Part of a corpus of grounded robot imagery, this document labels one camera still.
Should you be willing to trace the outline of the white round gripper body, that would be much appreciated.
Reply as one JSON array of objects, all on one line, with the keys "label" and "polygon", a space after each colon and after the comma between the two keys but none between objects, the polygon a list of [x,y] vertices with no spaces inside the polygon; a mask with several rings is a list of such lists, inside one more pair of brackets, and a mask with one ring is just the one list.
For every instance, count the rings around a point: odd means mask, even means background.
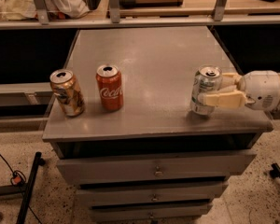
[{"label": "white round gripper body", "polygon": [[245,94],[245,105],[253,110],[272,111],[280,106],[280,74],[274,71],[252,71],[241,77],[239,90]]}]

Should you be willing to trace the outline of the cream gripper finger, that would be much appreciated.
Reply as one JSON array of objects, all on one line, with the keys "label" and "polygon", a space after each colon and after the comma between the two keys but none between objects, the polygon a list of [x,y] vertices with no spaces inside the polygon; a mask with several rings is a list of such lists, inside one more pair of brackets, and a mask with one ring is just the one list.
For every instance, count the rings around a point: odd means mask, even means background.
[{"label": "cream gripper finger", "polygon": [[213,107],[239,108],[245,105],[246,96],[242,91],[202,92],[198,95],[198,101],[203,105]]},{"label": "cream gripper finger", "polygon": [[223,73],[220,88],[226,88],[232,85],[237,85],[242,78],[238,73]]}]

